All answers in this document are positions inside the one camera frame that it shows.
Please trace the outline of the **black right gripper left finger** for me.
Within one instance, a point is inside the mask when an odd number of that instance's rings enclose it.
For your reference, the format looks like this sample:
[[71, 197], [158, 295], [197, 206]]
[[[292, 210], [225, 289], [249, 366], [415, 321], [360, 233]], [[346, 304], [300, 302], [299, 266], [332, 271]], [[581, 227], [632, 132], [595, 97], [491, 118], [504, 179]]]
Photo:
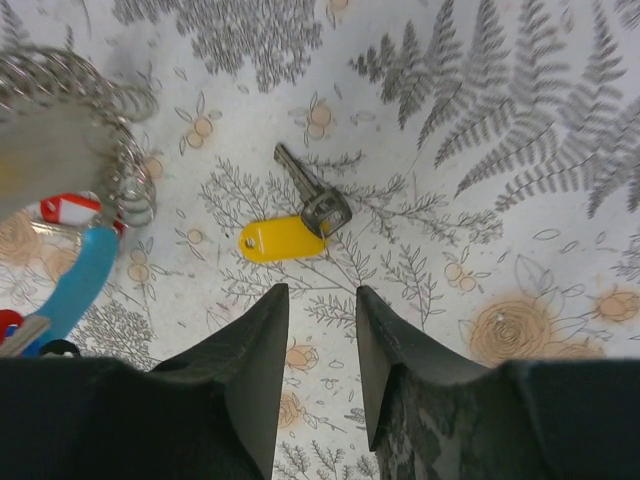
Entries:
[[268, 479], [289, 289], [150, 371], [107, 357], [1, 362], [5, 479]]

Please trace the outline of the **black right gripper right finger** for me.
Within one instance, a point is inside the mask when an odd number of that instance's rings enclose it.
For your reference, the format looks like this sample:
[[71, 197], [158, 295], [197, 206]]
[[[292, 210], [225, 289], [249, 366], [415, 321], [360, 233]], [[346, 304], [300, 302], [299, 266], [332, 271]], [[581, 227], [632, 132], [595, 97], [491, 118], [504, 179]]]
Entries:
[[639, 363], [534, 359], [495, 368], [357, 290], [366, 432], [385, 479], [635, 479]]

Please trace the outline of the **key with yellow tag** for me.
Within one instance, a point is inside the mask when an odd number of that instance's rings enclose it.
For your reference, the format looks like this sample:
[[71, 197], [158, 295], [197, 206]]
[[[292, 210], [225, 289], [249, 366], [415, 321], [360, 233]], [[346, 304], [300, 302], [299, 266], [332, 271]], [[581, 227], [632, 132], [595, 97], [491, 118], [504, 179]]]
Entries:
[[299, 213], [255, 221], [244, 227], [238, 245], [253, 263], [302, 259], [322, 254], [329, 238], [352, 219], [344, 195], [307, 172], [284, 144], [274, 147], [274, 160], [289, 174], [302, 201]]

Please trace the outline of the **metal key organizer blue handle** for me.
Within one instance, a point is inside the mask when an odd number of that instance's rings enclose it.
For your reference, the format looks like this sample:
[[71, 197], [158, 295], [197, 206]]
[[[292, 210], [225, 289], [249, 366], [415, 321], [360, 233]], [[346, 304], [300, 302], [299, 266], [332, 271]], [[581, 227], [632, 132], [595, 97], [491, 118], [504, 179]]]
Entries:
[[51, 320], [38, 340], [64, 339], [108, 280], [118, 224], [142, 227], [156, 189], [129, 125], [157, 108], [146, 88], [103, 77], [69, 50], [27, 45], [1, 52], [1, 218], [40, 200], [90, 192], [102, 212], [83, 227], [54, 226], [80, 242], [71, 269], [35, 312]]

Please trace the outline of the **silver key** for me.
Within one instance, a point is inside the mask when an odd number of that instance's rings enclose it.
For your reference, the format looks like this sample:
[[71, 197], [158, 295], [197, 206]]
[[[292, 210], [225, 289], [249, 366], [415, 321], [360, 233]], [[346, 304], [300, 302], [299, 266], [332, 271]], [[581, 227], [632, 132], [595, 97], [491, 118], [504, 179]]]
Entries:
[[51, 328], [51, 320], [39, 315], [27, 316], [15, 333], [0, 348], [1, 357], [20, 356], [30, 345]]

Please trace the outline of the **red tag at left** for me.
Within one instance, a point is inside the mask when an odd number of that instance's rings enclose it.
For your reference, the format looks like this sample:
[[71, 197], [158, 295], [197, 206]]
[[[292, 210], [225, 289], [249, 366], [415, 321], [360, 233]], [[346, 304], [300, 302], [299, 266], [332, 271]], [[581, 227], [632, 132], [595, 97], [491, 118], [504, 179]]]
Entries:
[[0, 310], [0, 344], [9, 338], [24, 322], [23, 316], [10, 309]]

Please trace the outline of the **red key tag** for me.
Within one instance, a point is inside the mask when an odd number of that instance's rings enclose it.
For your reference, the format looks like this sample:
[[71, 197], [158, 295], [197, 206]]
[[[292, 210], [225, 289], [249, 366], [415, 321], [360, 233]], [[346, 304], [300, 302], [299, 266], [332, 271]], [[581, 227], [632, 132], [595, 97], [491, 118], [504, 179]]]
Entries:
[[102, 212], [102, 206], [89, 194], [66, 193], [41, 200], [39, 211], [45, 225], [83, 227]]

